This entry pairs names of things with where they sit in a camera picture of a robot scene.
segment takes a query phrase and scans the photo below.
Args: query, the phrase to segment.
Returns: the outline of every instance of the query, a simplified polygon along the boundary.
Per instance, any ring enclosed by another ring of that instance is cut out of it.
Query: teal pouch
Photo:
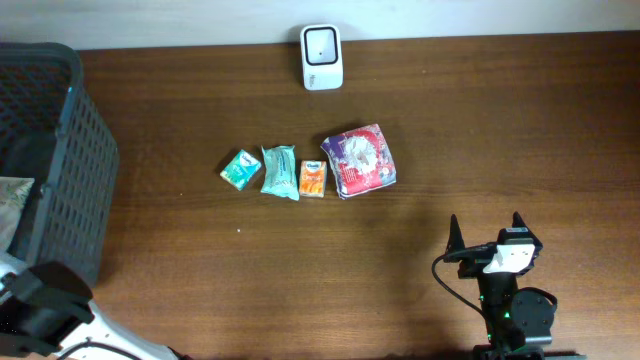
[[[293,148],[294,146],[278,146],[267,150],[262,148],[264,165],[267,168],[262,193],[300,200]]]
[[[249,180],[260,170],[260,161],[251,156],[248,152],[240,150],[238,155],[231,160],[229,165],[222,170],[220,176],[236,189],[242,190],[249,183]]]

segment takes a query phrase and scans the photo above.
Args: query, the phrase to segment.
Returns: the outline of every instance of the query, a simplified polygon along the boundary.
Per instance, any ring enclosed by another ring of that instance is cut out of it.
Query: orange box
[[[327,184],[327,163],[325,161],[303,161],[300,166],[300,195],[324,197]]]

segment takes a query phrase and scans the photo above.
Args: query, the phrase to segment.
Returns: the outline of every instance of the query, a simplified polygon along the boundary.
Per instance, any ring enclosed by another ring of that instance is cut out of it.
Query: wooden table
[[[197,359],[433,355],[486,341],[431,277],[514,210],[545,245],[521,286],[559,298],[549,349],[640,356],[640,33],[347,42],[336,91],[297,45],[87,51],[121,151],[97,302]],[[398,183],[350,200],[242,192],[230,155],[378,123]],[[470,299],[475,281],[445,281]]]

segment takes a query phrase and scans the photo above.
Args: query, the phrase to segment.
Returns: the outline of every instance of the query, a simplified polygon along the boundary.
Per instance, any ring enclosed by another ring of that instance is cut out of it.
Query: mesh basket
[[[35,178],[8,251],[93,286],[119,155],[82,77],[66,46],[0,45],[0,176]]]

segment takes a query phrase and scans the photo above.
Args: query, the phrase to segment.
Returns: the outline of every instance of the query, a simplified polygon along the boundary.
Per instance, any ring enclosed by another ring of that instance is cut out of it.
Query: white background
[[[640,0],[0,0],[0,40],[77,49],[640,29]]]

